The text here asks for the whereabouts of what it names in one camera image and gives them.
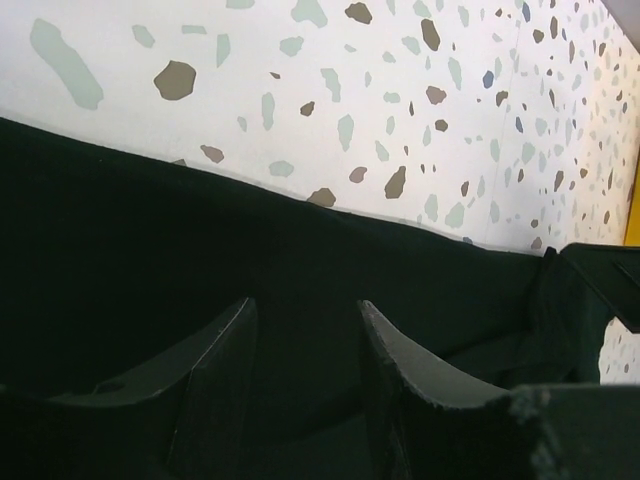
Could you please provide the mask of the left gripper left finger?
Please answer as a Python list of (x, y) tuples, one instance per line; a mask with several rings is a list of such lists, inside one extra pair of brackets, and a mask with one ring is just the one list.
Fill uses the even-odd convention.
[(235, 468), (256, 349), (258, 315), (251, 299), (205, 328), (87, 394), (54, 405), (92, 415), (81, 422), (113, 466)]

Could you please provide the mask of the black t shirt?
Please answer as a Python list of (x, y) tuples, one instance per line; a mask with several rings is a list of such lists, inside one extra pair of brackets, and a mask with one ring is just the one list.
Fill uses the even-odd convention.
[(1, 123), (1, 381), (82, 393), (252, 298), (239, 475), (369, 479), (358, 302), (493, 385), (595, 383), (612, 309), (553, 249), (492, 251)]

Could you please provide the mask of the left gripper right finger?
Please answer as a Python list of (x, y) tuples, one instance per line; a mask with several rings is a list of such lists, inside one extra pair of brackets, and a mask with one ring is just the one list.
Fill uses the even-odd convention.
[(360, 378), (376, 479), (467, 479), (489, 457), (493, 402), (506, 390), (442, 360), (372, 302), (359, 304)]

